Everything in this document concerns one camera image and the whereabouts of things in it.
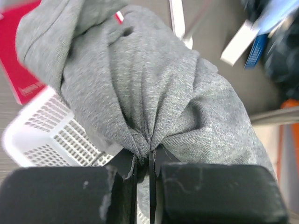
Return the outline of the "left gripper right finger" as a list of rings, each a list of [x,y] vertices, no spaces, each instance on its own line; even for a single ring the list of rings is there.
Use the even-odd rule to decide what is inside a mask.
[[[185,163],[160,145],[149,154],[152,224],[286,224],[277,182],[258,165]]]

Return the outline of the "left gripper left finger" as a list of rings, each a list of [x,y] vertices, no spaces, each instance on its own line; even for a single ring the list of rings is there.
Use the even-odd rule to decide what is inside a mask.
[[[98,167],[29,167],[0,187],[3,224],[134,224],[136,158],[122,151]]]

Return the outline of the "grey shorts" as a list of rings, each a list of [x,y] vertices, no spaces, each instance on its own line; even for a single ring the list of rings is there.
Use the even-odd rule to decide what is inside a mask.
[[[128,3],[114,17],[123,28],[109,46],[117,104],[70,107],[60,97],[98,149],[125,148],[145,164],[164,145],[183,162],[256,164],[275,174],[242,101],[216,66],[147,8]]]

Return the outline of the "dark floral shorts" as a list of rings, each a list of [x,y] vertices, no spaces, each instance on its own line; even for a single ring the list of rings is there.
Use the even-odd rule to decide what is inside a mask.
[[[287,98],[299,98],[299,2],[243,0],[248,19],[258,27],[246,69],[261,60],[266,75]]]

